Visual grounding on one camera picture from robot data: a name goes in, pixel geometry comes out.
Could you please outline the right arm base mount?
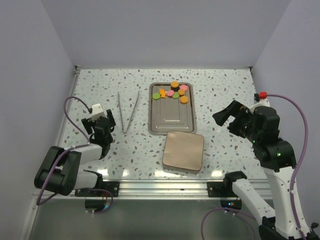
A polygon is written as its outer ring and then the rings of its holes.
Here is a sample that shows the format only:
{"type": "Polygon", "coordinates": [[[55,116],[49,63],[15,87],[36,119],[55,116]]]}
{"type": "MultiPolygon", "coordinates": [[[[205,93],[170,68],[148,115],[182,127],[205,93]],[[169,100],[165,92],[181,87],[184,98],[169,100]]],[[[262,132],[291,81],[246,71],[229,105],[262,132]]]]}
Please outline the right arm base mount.
{"type": "Polygon", "coordinates": [[[237,196],[226,188],[222,181],[208,181],[206,185],[209,198],[235,198],[237,196]]]}

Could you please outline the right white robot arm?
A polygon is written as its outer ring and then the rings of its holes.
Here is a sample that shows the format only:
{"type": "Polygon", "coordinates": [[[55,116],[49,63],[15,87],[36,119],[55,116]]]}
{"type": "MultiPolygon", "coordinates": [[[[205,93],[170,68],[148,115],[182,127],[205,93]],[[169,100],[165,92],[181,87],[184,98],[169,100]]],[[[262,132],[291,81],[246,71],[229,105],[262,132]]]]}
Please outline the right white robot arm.
{"type": "Polygon", "coordinates": [[[313,223],[308,226],[300,205],[297,184],[292,178],[297,162],[291,144],[279,137],[280,117],[268,101],[248,108],[234,100],[225,109],[214,113],[216,124],[227,127],[235,136],[252,143],[254,156],[267,177],[273,206],[270,206],[252,187],[242,171],[229,172],[223,179],[223,192],[237,196],[248,207],[258,223],[263,240],[318,240],[313,223]]]}

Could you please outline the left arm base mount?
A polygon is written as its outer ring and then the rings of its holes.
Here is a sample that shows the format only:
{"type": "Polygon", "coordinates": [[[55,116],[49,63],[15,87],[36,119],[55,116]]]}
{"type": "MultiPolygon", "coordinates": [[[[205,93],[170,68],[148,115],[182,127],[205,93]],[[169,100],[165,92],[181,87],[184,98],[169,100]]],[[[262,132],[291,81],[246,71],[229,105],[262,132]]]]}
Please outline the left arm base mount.
{"type": "Polygon", "coordinates": [[[118,197],[120,183],[118,181],[101,181],[93,188],[75,190],[76,197],[118,197]]]}

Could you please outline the steel serving tongs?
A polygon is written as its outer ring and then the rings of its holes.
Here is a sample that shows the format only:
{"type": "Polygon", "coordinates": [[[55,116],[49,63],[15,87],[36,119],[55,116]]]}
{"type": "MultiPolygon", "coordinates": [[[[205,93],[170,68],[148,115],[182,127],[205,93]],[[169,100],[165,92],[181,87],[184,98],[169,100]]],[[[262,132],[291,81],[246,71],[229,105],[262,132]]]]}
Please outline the steel serving tongs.
{"type": "Polygon", "coordinates": [[[121,98],[121,94],[120,92],[117,93],[117,104],[118,104],[118,109],[120,114],[121,129],[124,134],[127,134],[131,127],[133,118],[137,111],[139,99],[140,99],[140,91],[138,90],[134,104],[131,107],[129,105],[125,105],[125,108],[123,108],[123,101],[121,98]]]}

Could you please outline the gold tin lid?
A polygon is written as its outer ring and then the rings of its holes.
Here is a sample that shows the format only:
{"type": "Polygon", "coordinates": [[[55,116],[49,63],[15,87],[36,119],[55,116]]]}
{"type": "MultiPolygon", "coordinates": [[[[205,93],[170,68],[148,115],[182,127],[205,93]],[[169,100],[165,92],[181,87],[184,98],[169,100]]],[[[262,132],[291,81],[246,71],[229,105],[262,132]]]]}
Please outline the gold tin lid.
{"type": "Polygon", "coordinates": [[[162,161],[180,166],[188,162],[201,162],[204,141],[200,134],[170,130],[166,135],[162,161]]]}

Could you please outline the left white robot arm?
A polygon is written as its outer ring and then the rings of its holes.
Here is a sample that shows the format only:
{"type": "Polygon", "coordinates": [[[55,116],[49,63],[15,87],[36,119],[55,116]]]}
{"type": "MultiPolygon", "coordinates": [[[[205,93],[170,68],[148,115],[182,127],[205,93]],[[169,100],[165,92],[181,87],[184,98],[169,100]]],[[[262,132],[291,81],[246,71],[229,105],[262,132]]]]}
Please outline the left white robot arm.
{"type": "Polygon", "coordinates": [[[89,142],[69,149],[50,147],[35,175],[36,188],[63,196],[81,188],[86,188],[87,192],[95,197],[103,193],[104,184],[97,179],[91,179],[82,185],[80,179],[88,177],[91,172],[85,170],[79,173],[79,167],[91,161],[101,160],[108,154],[116,122],[110,109],[93,113],[90,118],[84,118],[81,122],[89,134],[89,142]]]}

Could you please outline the gold square cookie tin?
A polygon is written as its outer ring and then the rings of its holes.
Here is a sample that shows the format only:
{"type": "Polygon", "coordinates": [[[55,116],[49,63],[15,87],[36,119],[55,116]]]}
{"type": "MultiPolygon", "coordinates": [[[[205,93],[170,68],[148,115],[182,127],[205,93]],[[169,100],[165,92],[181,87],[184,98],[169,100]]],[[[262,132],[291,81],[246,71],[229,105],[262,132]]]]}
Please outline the gold square cookie tin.
{"type": "Polygon", "coordinates": [[[177,171],[177,172],[184,172],[188,174],[198,174],[202,169],[202,161],[193,161],[183,163],[182,165],[172,164],[171,162],[166,163],[162,161],[163,169],[170,170],[170,171],[177,171]]]}

